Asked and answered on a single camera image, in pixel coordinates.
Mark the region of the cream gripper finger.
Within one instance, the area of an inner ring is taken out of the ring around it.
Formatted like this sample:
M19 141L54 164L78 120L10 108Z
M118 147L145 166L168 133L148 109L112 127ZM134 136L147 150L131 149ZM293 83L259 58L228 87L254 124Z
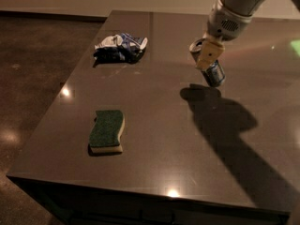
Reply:
M214 37L205 33L203 36L200 55L197 58L196 68L206 71L225 51L222 37Z

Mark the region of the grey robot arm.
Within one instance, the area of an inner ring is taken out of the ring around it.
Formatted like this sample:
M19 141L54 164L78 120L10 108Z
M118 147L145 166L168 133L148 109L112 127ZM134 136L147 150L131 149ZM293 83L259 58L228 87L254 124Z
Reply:
M238 38L251 23L254 13L265 0L217 0L203 35L197 68L206 71L225 51L224 43ZM300 0L292 0L300 10Z

